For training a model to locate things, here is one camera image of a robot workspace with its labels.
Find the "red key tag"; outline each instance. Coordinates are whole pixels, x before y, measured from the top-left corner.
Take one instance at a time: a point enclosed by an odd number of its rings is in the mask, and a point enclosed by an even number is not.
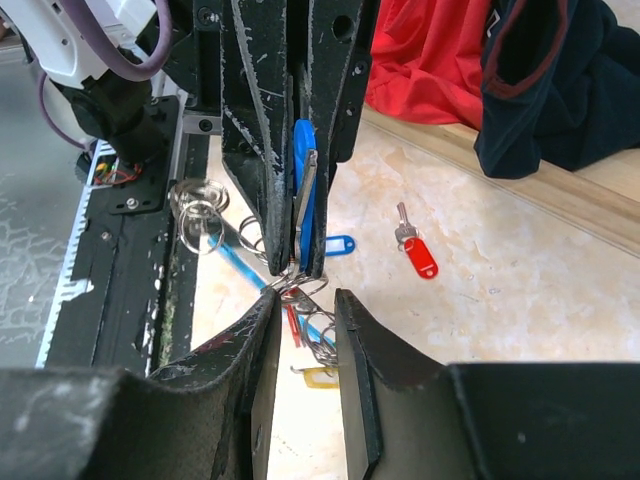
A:
[[[404,251],[422,278],[430,280],[438,275],[438,264],[421,238],[413,237],[404,242]]]

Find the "navy clothing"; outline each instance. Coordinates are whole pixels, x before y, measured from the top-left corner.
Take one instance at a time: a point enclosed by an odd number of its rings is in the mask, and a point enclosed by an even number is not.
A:
[[[499,0],[482,58],[486,175],[576,170],[640,146],[640,35],[602,0]]]

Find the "red fabric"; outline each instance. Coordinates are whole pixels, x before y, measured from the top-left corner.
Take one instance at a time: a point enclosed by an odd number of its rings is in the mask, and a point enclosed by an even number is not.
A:
[[[382,0],[366,101],[414,123],[482,125],[491,0]]]

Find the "silver key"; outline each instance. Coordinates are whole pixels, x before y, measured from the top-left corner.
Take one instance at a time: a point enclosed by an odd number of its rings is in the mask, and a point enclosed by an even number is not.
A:
[[[396,228],[396,240],[399,245],[404,245],[408,239],[419,236],[420,232],[409,223],[407,209],[403,202],[398,204],[398,212],[400,213],[400,225]]]

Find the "black mounting plate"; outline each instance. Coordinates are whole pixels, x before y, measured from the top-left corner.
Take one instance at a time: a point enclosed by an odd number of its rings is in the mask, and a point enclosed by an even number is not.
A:
[[[146,108],[162,132],[167,148],[144,166],[137,180],[110,188],[108,211],[112,215],[157,212],[166,201],[180,101],[173,96],[157,100]]]

